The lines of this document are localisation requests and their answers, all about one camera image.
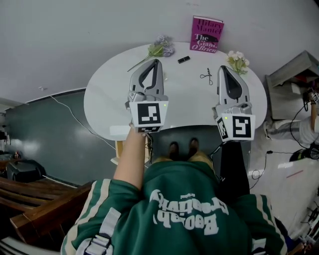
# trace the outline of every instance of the white wall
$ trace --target white wall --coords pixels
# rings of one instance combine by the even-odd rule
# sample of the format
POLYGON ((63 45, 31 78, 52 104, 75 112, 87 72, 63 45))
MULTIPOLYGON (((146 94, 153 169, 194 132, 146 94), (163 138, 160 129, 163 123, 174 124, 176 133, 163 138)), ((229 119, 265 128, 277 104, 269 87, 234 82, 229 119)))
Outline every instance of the white wall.
POLYGON ((86 87, 109 58, 159 33, 189 41, 194 14, 224 20, 220 50, 244 52, 261 79, 303 50, 319 59, 313 0, 0 0, 0 96, 86 87))

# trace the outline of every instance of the flower stem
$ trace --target flower stem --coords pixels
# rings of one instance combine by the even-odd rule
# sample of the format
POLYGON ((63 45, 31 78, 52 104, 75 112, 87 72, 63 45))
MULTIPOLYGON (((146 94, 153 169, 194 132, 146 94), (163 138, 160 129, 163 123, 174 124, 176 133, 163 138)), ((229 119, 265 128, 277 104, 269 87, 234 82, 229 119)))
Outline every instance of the flower stem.
POLYGON ((146 56, 145 59, 143 59, 142 61, 140 61, 139 63, 137 63, 135 66, 131 67, 128 72, 130 72, 134 67, 138 66, 139 64, 143 63, 144 61, 148 60, 149 58, 151 58, 152 56, 148 55, 146 56))

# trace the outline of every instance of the gray floor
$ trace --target gray floor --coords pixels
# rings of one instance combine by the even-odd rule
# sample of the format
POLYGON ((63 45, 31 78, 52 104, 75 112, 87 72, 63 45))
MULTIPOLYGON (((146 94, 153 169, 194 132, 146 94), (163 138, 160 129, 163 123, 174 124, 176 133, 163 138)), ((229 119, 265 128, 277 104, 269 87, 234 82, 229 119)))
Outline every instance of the gray floor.
MULTIPOLYGON (((56 97, 93 131, 84 115, 83 98, 84 92, 56 97)), ((113 177, 116 166, 110 160, 115 157, 114 149, 79 125, 69 110, 52 98, 8 110, 5 122, 11 138, 6 150, 36 160, 48 175, 74 184, 113 177)), ((198 138, 200 149, 207 154, 221 143, 217 127, 172 128, 154 134, 154 158, 165 155, 172 141, 177 141, 181 153, 186 154, 193 137, 198 138)), ((243 143, 242 148, 248 169, 250 143, 243 143)), ((221 151, 213 158, 217 173, 220 157, 221 151)))

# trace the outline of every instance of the white cable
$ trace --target white cable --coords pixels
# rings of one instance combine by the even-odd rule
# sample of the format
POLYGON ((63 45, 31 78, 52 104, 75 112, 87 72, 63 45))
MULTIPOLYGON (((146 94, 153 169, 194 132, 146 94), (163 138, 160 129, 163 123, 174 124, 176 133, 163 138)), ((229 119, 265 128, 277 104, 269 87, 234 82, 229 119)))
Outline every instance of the white cable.
POLYGON ((98 135, 92 133, 87 127, 85 127, 85 126, 74 116, 74 114, 73 114, 73 112, 72 112, 72 110, 71 110, 70 107, 68 107, 67 105, 65 105, 65 104, 63 104, 63 103, 61 103, 61 102, 59 102, 59 101, 57 101, 53 96, 50 96, 50 97, 53 98, 57 103, 59 103, 59 104, 65 106, 65 107, 67 107, 67 108, 69 109, 70 113, 72 114, 72 116, 74 117, 74 119, 75 119, 82 127, 84 127, 88 132, 90 132, 92 135, 96 136, 98 139, 101 139, 101 140, 102 140, 103 142, 105 142, 107 145, 109 145, 109 146, 112 147, 114 150, 116 150, 112 145, 110 145, 110 144, 109 144, 107 141, 105 141, 103 138, 100 138, 98 135))

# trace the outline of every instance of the shoe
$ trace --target shoe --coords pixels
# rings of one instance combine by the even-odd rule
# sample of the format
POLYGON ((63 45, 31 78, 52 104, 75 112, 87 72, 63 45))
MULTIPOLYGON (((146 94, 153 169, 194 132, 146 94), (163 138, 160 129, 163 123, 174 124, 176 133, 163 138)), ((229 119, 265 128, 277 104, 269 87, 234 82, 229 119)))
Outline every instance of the shoe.
POLYGON ((177 142, 172 142, 169 146, 168 157, 173 161, 178 161, 179 159, 179 148, 177 142))
POLYGON ((264 128, 264 132, 265 132, 266 139, 267 139, 267 140, 271 140, 271 138, 270 138, 269 135, 268 135, 268 123, 267 123, 267 122, 264 122, 263 128, 264 128))
POLYGON ((198 152, 199 148, 199 142, 196 138, 193 138, 189 143, 189 152, 188 152, 188 158, 192 157, 193 155, 198 152))

